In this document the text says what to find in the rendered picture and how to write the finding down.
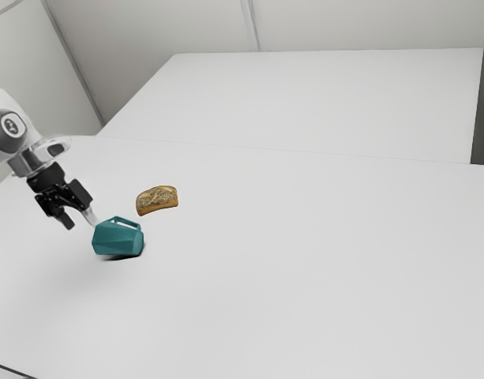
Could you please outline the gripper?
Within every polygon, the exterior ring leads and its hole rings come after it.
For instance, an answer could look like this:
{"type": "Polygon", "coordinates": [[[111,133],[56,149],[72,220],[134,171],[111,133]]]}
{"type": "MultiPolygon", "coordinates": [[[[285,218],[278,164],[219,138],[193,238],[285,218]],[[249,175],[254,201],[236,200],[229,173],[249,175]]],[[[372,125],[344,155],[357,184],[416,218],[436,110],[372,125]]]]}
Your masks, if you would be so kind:
{"type": "Polygon", "coordinates": [[[59,163],[39,171],[26,180],[41,209],[49,217],[58,217],[66,228],[71,230],[75,223],[65,212],[64,207],[74,208],[81,212],[85,220],[93,227],[97,225],[97,216],[91,205],[92,197],[81,183],[74,179],[67,183],[65,172],[59,163]]]}

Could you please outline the teal faceted mug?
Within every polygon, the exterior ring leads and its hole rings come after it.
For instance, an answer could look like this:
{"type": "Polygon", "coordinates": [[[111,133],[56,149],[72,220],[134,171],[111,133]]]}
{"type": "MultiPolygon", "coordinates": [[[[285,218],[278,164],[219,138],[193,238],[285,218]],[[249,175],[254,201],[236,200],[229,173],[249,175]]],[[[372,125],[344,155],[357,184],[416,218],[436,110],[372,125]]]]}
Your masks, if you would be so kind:
{"type": "Polygon", "coordinates": [[[96,224],[92,248],[102,257],[139,257],[144,249],[141,225],[120,216],[96,224]]]}

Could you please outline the brown seeded bread slice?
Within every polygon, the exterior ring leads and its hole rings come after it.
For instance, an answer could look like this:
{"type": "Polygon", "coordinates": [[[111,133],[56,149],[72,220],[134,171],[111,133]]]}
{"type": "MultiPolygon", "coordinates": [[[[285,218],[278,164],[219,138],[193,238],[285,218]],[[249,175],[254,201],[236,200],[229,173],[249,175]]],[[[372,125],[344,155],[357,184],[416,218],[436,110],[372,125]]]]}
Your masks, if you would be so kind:
{"type": "Polygon", "coordinates": [[[160,209],[177,207],[178,191],[173,186],[152,187],[137,195],[135,206],[139,216],[160,209]]]}

